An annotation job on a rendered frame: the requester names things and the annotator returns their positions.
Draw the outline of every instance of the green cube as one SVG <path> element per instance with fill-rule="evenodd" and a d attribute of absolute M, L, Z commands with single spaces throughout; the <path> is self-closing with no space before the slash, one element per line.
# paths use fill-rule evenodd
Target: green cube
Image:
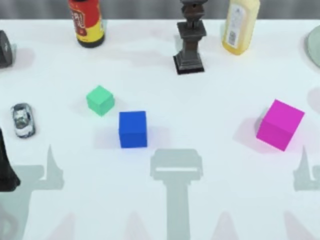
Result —
<path fill-rule="evenodd" d="M 115 105 L 112 93 L 100 85 L 86 96 L 86 101 L 88 107 L 101 117 Z"/>

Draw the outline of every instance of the can lid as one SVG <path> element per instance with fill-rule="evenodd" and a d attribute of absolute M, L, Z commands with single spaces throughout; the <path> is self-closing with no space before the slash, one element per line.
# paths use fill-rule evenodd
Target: can lid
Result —
<path fill-rule="evenodd" d="M 6 68 L 13 63 L 13 54 L 5 31 L 0 30 L 0 68 Z"/>

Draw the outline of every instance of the yellow band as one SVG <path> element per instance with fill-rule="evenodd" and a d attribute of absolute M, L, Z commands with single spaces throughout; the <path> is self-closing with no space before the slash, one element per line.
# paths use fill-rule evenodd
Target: yellow band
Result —
<path fill-rule="evenodd" d="M 100 19 L 94 26 L 88 27 L 85 29 L 86 30 L 86 36 L 81 36 L 79 34 L 76 35 L 76 37 L 81 41 L 85 43 L 93 43 L 104 35 L 104 26 L 103 22 Z"/>

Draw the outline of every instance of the barcode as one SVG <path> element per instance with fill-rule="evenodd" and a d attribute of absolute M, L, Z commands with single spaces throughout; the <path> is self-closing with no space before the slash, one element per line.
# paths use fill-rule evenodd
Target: barcode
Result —
<path fill-rule="evenodd" d="M 231 31 L 228 38 L 228 43 L 232 46 L 236 44 L 237 35 L 234 31 Z"/>

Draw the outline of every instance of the cube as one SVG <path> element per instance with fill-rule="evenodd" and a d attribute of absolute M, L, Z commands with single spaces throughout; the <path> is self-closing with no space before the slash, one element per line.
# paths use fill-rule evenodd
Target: cube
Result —
<path fill-rule="evenodd" d="M 305 113 L 275 100 L 263 118 L 256 137 L 285 151 Z"/>
<path fill-rule="evenodd" d="M 146 112 L 120 112 L 118 132 L 121 148 L 147 147 L 148 140 Z"/>
<path fill-rule="evenodd" d="M 88 107 L 101 117 L 115 105 L 112 93 L 100 85 L 86 96 L 86 102 Z"/>

